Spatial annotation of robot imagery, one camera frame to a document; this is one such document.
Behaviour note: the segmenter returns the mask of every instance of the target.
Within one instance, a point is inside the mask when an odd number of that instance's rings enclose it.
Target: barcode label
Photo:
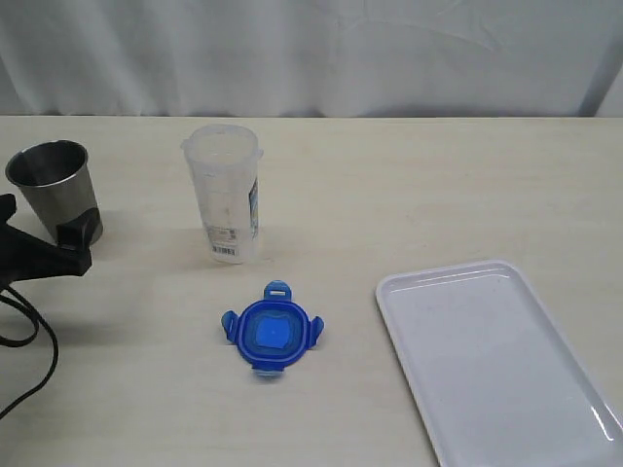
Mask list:
[[[236,256],[236,248],[225,248],[224,246],[214,245],[212,246],[212,251],[221,255]]]

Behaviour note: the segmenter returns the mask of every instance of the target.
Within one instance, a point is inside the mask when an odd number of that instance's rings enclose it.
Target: stainless steel cup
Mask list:
[[[55,241],[56,226],[97,208],[88,159],[82,145],[58,140],[24,149],[7,164],[7,178],[21,190]],[[100,222],[91,244],[102,232]]]

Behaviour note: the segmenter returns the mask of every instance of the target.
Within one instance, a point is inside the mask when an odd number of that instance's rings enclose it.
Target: white tray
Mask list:
[[[621,425],[514,267],[394,275],[377,300],[443,467],[623,466]]]

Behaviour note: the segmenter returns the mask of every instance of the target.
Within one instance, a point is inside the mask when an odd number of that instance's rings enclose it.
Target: blue lid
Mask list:
[[[280,373],[315,345],[324,328],[292,302],[292,291],[281,280],[264,289],[264,300],[249,305],[240,316],[228,311],[221,319],[228,341],[242,358],[263,374]]]

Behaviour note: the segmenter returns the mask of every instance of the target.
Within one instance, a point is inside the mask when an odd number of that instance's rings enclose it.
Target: wooden table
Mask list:
[[[244,266],[210,260],[179,149],[215,121],[0,118],[3,163],[50,139],[86,145],[105,224],[86,276],[17,284],[61,360],[0,422],[5,465],[434,466],[374,290],[391,273],[487,258],[530,278],[623,410],[623,120],[234,120],[265,151],[263,244]],[[43,235],[18,201],[12,224]],[[277,278],[326,328],[262,383],[220,317]],[[0,329],[27,327],[5,308]],[[43,337],[0,348],[0,405],[50,355]]]

